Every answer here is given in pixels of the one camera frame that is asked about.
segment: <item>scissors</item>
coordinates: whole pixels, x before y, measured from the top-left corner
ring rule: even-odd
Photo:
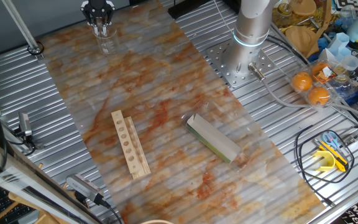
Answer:
[[[332,131],[323,134],[323,141],[334,149],[339,149],[338,136]]]

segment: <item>black cable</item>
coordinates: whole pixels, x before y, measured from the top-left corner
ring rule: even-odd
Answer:
[[[23,144],[25,144],[25,142],[12,142],[12,141],[9,141],[9,140],[7,140],[9,143],[11,143],[11,144],[15,144],[16,146],[21,146],[21,145],[23,145]]]
[[[110,205],[109,203],[107,203],[107,201],[102,200],[100,204],[103,205],[103,206],[105,206],[106,208],[110,209],[110,211],[112,211],[112,213],[116,216],[118,222],[119,222],[120,224],[122,224],[121,219],[120,219],[119,216],[117,215],[116,211],[114,211],[114,209],[112,209],[111,205]]]
[[[25,156],[29,156],[29,155],[33,154],[36,150],[34,142],[32,142],[32,141],[28,141],[28,142],[32,145],[32,150],[31,150],[31,152],[24,154]]]
[[[6,161],[7,161],[7,148],[6,148],[6,139],[4,135],[4,129],[0,120],[0,147],[4,149],[4,158],[2,160],[2,165],[0,168],[0,173],[4,172]]]
[[[298,162],[298,165],[299,165],[299,168],[301,170],[301,173],[302,173],[302,177],[303,179],[305,180],[305,182],[309,185],[309,187],[312,189],[312,191],[320,196],[324,202],[326,202],[329,206],[334,206],[334,202],[332,202],[330,199],[322,196],[316,189],[314,189],[314,187],[309,183],[308,179],[306,178],[306,175],[310,176],[310,177],[314,177],[318,180],[321,180],[321,181],[324,181],[324,182],[327,182],[327,183],[331,183],[331,184],[336,184],[336,183],[339,183],[341,182],[342,180],[344,180],[348,175],[349,173],[351,172],[352,168],[353,168],[353,165],[354,165],[354,155],[352,153],[352,151],[346,146],[345,142],[343,141],[343,139],[335,132],[335,131],[332,131],[332,130],[324,130],[324,131],[321,131],[317,134],[315,134],[314,136],[308,138],[307,140],[305,140],[302,144],[300,144],[299,146],[299,149],[298,149],[298,140],[299,140],[299,137],[301,136],[301,134],[303,132],[305,132],[306,130],[310,129],[311,127],[313,127],[313,125],[311,126],[308,126],[307,128],[303,129],[302,131],[300,131],[298,133],[298,135],[296,136],[295,138],[295,155],[296,155],[296,161]],[[332,180],[326,180],[326,179],[322,179],[320,177],[317,177],[315,175],[312,175],[312,174],[309,174],[307,173],[304,168],[303,168],[303,162],[302,162],[302,147],[304,145],[304,143],[306,142],[309,142],[310,140],[314,139],[315,137],[319,136],[320,134],[323,134],[327,131],[332,131],[334,134],[336,134],[336,136],[338,136],[339,140],[341,140],[341,144],[347,149],[347,151],[349,152],[352,160],[351,160],[351,164],[348,168],[348,170],[345,172],[344,176],[342,178],[340,178],[339,180],[336,180],[336,181],[332,181]]]
[[[299,59],[301,59],[302,62],[305,63],[306,65],[309,64],[309,62],[301,54],[299,54],[299,52],[297,50],[295,50],[289,43],[283,41],[282,39],[274,37],[272,35],[268,35],[267,40],[274,44],[280,45],[280,46],[281,46],[281,44],[284,44],[286,46],[286,47],[284,47],[284,49],[295,54],[295,56],[297,56]]]

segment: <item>wooden block with holes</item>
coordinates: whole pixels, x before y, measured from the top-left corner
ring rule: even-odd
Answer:
[[[121,111],[112,112],[111,116],[132,177],[136,179],[149,174],[149,165],[144,156],[139,138],[137,137],[132,118],[128,117],[124,119]]]

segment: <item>orange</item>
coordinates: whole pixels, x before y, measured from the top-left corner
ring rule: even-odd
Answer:
[[[319,62],[317,63],[315,66],[313,66],[313,68],[311,68],[311,75],[315,76],[317,75],[319,72],[321,72],[323,70],[323,68],[328,67],[331,68],[331,66],[329,66],[327,63],[325,62]]]
[[[308,93],[309,102],[315,106],[323,106],[329,100],[329,93],[323,87],[313,87]]]
[[[292,86],[295,90],[306,91],[310,89],[312,84],[313,81],[307,72],[298,72],[294,77],[292,77]]]

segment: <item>marble pattern surface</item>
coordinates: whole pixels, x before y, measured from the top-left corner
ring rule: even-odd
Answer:
[[[324,206],[158,1],[117,11],[120,47],[100,53],[80,23],[41,41],[48,70],[125,223],[307,223]],[[181,117],[213,101],[241,124],[250,161],[235,172]],[[132,179],[111,118],[134,120],[151,174]]]

